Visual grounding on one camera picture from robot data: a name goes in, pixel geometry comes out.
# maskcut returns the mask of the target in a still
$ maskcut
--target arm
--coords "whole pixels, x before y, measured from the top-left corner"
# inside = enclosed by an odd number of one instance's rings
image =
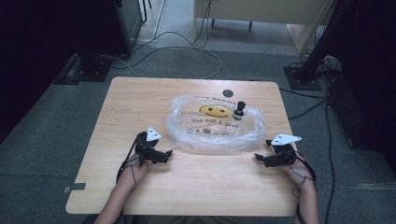
[[[297,169],[309,179],[306,178],[304,181],[304,178],[296,174],[292,169]],[[301,161],[296,160],[293,165],[283,166],[282,170],[284,170],[289,175],[291,180],[294,181],[296,185],[300,185],[300,212],[305,223],[319,223],[318,195],[314,182],[311,180],[312,176],[309,174],[308,169]]]
[[[148,168],[149,164],[147,162],[143,163],[140,167],[139,162],[137,162],[133,166],[134,176],[131,167],[125,168],[120,176],[119,181],[117,182],[116,187],[111,190],[105,207],[99,214],[99,217],[95,220],[95,224],[110,224],[117,220],[128,195],[136,187],[135,184],[140,183],[140,181],[145,177]]]

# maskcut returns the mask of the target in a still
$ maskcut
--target gray carpet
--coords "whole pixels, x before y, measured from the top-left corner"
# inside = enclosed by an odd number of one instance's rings
[[[138,62],[151,50],[142,48],[130,63]],[[300,61],[292,56],[214,53],[221,59],[221,69],[211,79],[274,81],[283,89],[289,89],[283,67]],[[120,62],[113,65],[124,66]],[[203,78],[218,71],[219,60],[206,50],[165,49],[148,56],[133,69],[141,77]],[[83,222],[86,216],[66,213],[68,194],[63,193],[63,188],[74,183],[111,79],[117,76],[134,74],[128,69],[113,68],[103,83],[51,85],[15,127],[0,146],[0,223]],[[320,101],[284,91],[282,97],[289,117]],[[336,176],[329,223],[395,223],[395,188],[359,186],[395,181],[383,156],[372,150],[351,149],[334,109],[330,107],[328,112]],[[317,173],[319,212],[324,222],[332,189],[325,104],[291,120],[290,125],[293,133],[304,139],[297,147]],[[291,217],[258,220],[294,223]]]

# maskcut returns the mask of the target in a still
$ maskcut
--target white tag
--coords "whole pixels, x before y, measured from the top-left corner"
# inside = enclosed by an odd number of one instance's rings
[[[274,138],[274,140],[271,142],[272,146],[284,146],[289,143],[297,142],[300,141],[302,138],[298,136],[293,136],[293,135],[287,135],[280,133]]]
[[[147,137],[148,142],[160,139],[161,137],[162,136],[160,134],[158,134],[157,132],[155,132],[154,129],[152,129],[151,127],[148,127],[148,137]]]

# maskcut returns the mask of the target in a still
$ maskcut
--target clear plastic bag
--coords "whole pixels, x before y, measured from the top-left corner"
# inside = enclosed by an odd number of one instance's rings
[[[166,121],[175,147],[206,151],[253,149],[265,136],[265,120],[257,108],[246,107],[233,118],[236,103],[208,97],[178,96],[172,100]]]

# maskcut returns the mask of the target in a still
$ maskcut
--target floor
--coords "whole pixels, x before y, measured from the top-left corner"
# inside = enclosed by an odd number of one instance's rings
[[[159,38],[148,45],[154,48],[189,47],[190,43],[186,39],[190,42],[194,40],[193,0],[150,0],[152,8],[149,8],[148,0],[145,1],[148,20],[142,26],[137,45],[145,44],[159,35]],[[211,20],[208,22],[200,20],[198,24],[197,33],[202,28],[204,31],[196,42],[196,47],[201,47],[205,43],[207,26],[209,38],[205,44],[206,49],[298,55],[286,24],[253,22],[250,32],[248,31],[248,21],[216,20],[213,27]],[[321,27],[318,28],[317,35],[320,34],[320,31],[322,31]],[[312,37],[307,47],[312,49],[314,46],[315,38]]]

